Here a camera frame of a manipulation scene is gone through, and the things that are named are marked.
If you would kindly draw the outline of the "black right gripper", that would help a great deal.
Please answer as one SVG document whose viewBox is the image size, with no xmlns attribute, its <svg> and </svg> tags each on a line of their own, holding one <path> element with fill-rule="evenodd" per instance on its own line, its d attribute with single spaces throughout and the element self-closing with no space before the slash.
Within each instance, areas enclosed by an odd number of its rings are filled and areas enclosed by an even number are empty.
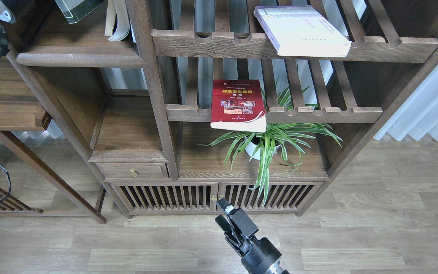
<svg viewBox="0 0 438 274">
<path fill-rule="evenodd" d="M 224 231 L 225 239 L 241 257 L 241 263 L 250 274 L 288 274 L 280 266 L 282 254 L 264 237 L 257 239 L 257 225 L 242 210 L 236 209 L 225 198 L 217 200 L 217 206 L 228 217 L 219 215 L 214 220 Z"/>
</svg>

